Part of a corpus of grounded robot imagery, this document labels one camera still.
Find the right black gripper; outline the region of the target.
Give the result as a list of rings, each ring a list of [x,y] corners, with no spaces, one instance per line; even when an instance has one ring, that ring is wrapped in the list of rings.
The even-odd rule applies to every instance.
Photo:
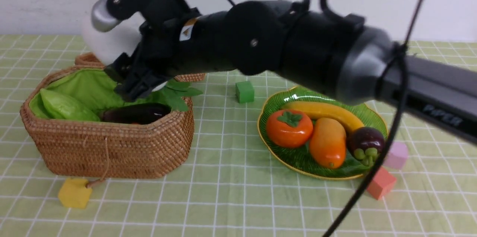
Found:
[[[235,70],[222,40],[226,14],[192,12],[167,20],[145,32],[138,53],[104,59],[104,72],[116,83],[114,92],[135,102],[179,75]]]

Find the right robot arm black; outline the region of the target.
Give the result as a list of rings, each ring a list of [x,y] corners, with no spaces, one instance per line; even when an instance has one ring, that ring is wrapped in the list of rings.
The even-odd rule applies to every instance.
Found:
[[[347,105],[372,99],[476,143],[476,72],[407,55],[380,29],[345,29],[316,12],[295,12],[287,1],[246,1],[227,12],[196,18],[189,39],[186,19],[142,25],[132,55],[107,62],[105,73],[127,102],[148,96],[178,75],[239,70],[271,71]]]

